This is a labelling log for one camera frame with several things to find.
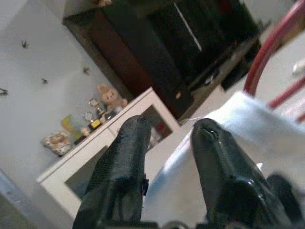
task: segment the cabinet door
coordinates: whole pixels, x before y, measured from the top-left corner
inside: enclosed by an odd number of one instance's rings
[[[76,217],[95,164],[114,139],[104,130],[41,183],[71,217]]]

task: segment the white cabinet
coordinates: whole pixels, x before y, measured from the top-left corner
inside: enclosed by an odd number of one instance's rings
[[[152,124],[157,122],[162,124],[162,128],[166,126],[163,128],[164,138],[180,128],[175,118],[150,88],[37,179],[37,182],[71,217],[76,217],[81,198],[98,159],[113,142],[121,125],[128,118],[140,114]]]

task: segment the plush toy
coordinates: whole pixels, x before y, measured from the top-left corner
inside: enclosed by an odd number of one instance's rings
[[[71,149],[71,142],[67,134],[58,131],[42,139],[42,144],[51,149],[56,155],[63,156]]]
[[[97,90],[100,94],[101,100],[107,106],[108,111],[120,106],[124,108],[127,105],[126,99],[121,99],[117,90],[113,87],[108,87],[105,84],[97,86]]]
[[[91,0],[91,2],[98,7],[109,6],[112,4],[112,0]]]

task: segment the stuffed toy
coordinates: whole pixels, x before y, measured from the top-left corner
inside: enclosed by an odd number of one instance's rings
[[[102,102],[107,106],[107,110],[113,110],[116,107],[124,108],[127,105],[126,99],[121,99],[117,90],[108,87],[105,84],[97,86]]]
[[[51,149],[56,155],[63,156],[71,148],[71,142],[67,134],[63,131],[58,131],[48,137],[43,138],[43,146]]]
[[[98,7],[109,6],[112,4],[112,0],[91,0],[91,2]]]

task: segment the floor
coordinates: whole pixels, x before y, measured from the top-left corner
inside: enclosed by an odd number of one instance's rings
[[[35,229],[18,210],[0,195],[0,228],[3,229]]]

